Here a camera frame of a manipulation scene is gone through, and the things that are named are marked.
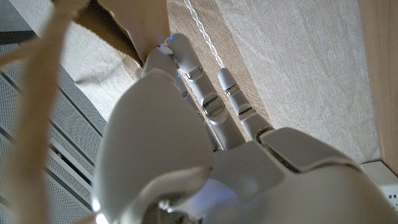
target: beige fabric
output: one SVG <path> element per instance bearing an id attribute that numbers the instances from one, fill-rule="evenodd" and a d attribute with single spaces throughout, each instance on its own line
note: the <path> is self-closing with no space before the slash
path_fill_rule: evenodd
<path id="1" fill-rule="evenodd" d="M 216 0 L 276 128 L 380 158 L 357 0 Z"/>
<path id="2" fill-rule="evenodd" d="M 207 33 L 217 48 L 220 57 L 223 59 L 225 67 L 231 71 L 238 85 L 246 94 L 253 107 L 257 109 L 260 115 L 268 120 L 267 112 L 261 102 L 256 87 L 253 84 L 251 76 L 243 62 L 242 56 L 240 55 L 232 35 L 222 19 L 215 2 L 212 0 L 201 0 L 192 1 L 192 3 L 198 13 L 200 20 L 207 30 Z M 214 55 L 211 53 L 209 46 L 206 44 L 201 32 L 196 27 L 189 10 L 185 7 L 183 1 L 180 0 L 167 1 L 167 7 L 169 9 L 171 33 L 173 34 L 181 32 L 189 37 L 193 48 L 196 50 L 199 56 L 204 70 L 207 72 L 218 94 L 220 94 L 226 103 L 226 107 L 234 118 L 235 123 L 238 125 L 238 128 L 241 130 L 244 137 L 249 139 L 247 134 L 244 132 L 243 126 L 238 117 L 234 115 L 234 111 L 228 101 L 228 97 L 221 89 L 221 85 L 217 78 L 220 66 L 217 64 L 217 61 Z M 190 93 L 194 99 L 196 99 L 195 95 L 192 92 Z"/>

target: white cable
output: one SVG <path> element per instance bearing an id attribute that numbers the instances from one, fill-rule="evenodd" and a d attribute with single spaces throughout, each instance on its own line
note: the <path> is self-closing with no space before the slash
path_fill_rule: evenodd
<path id="1" fill-rule="evenodd" d="M 199 28 L 199 31 L 203 34 L 203 38 L 205 39 L 205 42 L 207 45 L 209 45 L 211 53 L 216 57 L 217 63 L 221 68 L 224 68 L 224 63 L 221 57 L 218 55 L 217 49 L 214 46 L 214 44 L 211 42 L 210 36 L 207 34 L 205 27 L 203 26 L 203 23 L 200 22 L 198 13 L 196 10 L 193 8 L 191 1 L 190 0 L 184 0 L 185 6 L 188 8 L 190 11 L 193 20 L 196 22 L 197 27 Z"/>

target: robotic hand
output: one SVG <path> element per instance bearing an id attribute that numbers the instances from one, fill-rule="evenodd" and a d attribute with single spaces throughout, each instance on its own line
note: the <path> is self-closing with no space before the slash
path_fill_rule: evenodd
<path id="1" fill-rule="evenodd" d="M 221 86 L 251 138 L 245 142 L 186 36 L 154 49 L 137 76 L 99 152 L 97 224 L 398 223 L 353 161 L 300 131 L 274 130 L 222 68 Z"/>

